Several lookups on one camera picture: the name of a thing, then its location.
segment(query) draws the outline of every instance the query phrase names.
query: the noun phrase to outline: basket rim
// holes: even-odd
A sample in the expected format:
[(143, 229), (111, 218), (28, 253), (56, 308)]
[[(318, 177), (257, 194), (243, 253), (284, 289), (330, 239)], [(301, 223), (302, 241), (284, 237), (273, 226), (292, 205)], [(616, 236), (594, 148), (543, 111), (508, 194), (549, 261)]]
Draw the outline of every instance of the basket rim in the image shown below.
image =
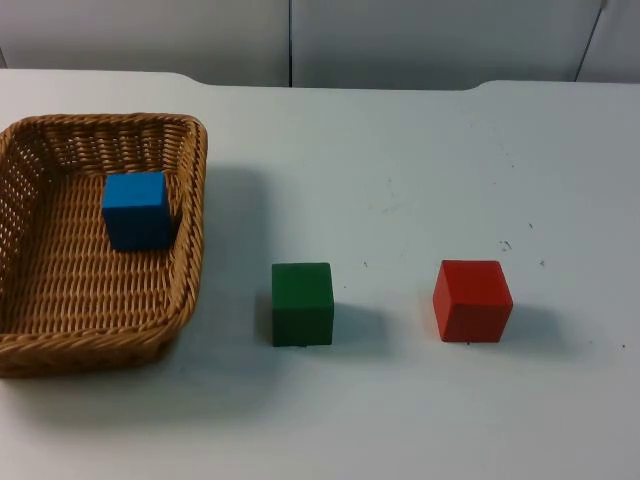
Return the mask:
[(202, 272), (202, 256), (204, 251), (204, 178), (206, 173), (206, 157), (208, 150), (207, 130), (203, 123), (196, 117), (188, 114), (174, 113), (90, 113), (90, 114), (49, 114), (25, 117), (12, 123), (0, 133), (0, 162), (6, 155), (7, 148), (14, 139), (15, 133), (23, 128), (38, 127), (43, 125), (68, 125), (82, 123), (87, 124), (120, 124), (140, 123), (146, 121), (161, 121), (165, 123), (180, 122), (188, 127), (188, 134), (194, 135), (196, 139), (196, 152), (194, 155), (195, 167), (191, 175), (193, 181), (196, 177), (198, 167), (202, 170), (201, 183), (195, 185), (199, 195), (187, 195), (186, 210), (200, 211), (199, 221), (190, 221), (188, 237), (192, 239), (194, 248), (198, 249), (198, 261), (189, 263), (188, 270), (182, 273), (181, 277), (195, 278), (196, 281), (185, 281), (184, 287), (179, 292), (179, 300), (169, 304), (168, 308), (162, 312), (158, 319), (136, 325), (115, 328), (86, 328), (68, 332), (52, 333), (0, 333), (0, 348), (3, 352), (13, 349), (38, 349), (39, 347), (51, 347), (52, 343), (61, 349), (66, 346), (76, 345), (81, 342), (83, 346), (89, 347), (91, 344), (102, 344), (106, 337), (118, 337), (118, 344), (138, 344), (143, 342), (158, 341), (158, 337), (169, 338), (177, 332), (189, 320), (194, 309), (195, 300), (188, 302), (188, 295), (191, 291), (194, 299), (197, 300), (200, 287), (200, 276)]

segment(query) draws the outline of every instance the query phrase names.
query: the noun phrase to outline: gray wall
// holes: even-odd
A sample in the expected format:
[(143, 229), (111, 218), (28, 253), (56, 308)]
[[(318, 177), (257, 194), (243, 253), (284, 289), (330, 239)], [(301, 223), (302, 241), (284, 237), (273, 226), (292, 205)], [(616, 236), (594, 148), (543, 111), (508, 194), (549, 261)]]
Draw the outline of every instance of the gray wall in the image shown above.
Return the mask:
[(578, 79), (640, 82), (640, 1), (607, 2)]
[(600, 0), (293, 0), (293, 84), (573, 80)]
[(288, 85), (288, 0), (2, 0), (11, 68), (174, 71)]

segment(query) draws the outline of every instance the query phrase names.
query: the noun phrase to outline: green cube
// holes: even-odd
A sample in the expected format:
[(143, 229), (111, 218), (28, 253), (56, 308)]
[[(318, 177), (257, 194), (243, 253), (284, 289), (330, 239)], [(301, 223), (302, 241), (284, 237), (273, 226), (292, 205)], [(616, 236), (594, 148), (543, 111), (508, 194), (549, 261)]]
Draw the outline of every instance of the green cube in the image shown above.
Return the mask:
[(331, 345), (333, 287), (328, 263), (271, 267), (273, 346)]

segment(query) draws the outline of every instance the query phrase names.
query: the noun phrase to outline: wooden block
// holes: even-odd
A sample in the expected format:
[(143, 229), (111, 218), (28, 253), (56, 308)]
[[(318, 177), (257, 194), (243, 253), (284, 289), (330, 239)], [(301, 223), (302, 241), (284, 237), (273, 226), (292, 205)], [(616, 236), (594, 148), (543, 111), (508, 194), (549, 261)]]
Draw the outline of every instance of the wooden block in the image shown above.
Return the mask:
[(102, 215), (114, 250), (167, 249), (172, 224), (162, 172), (109, 175)]
[(333, 287), (328, 263), (271, 268), (273, 346), (331, 345)]
[(444, 342), (498, 342), (513, 301), (496, 261), (443, 260), (433, 307)]

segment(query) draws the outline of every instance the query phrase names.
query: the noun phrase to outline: woven texture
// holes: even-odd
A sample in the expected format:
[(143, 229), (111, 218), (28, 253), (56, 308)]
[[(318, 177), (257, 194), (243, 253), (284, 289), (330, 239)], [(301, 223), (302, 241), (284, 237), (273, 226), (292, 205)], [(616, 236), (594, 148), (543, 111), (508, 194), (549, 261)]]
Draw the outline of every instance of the woven texture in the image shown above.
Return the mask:
[[(207, 134), (193, 117), (52, 115), (0, 135), (0, 376), (135, 366), (191, 316), (203, 253)], [(107, 174), (163, 171), (169, 251), (118, 253)]]

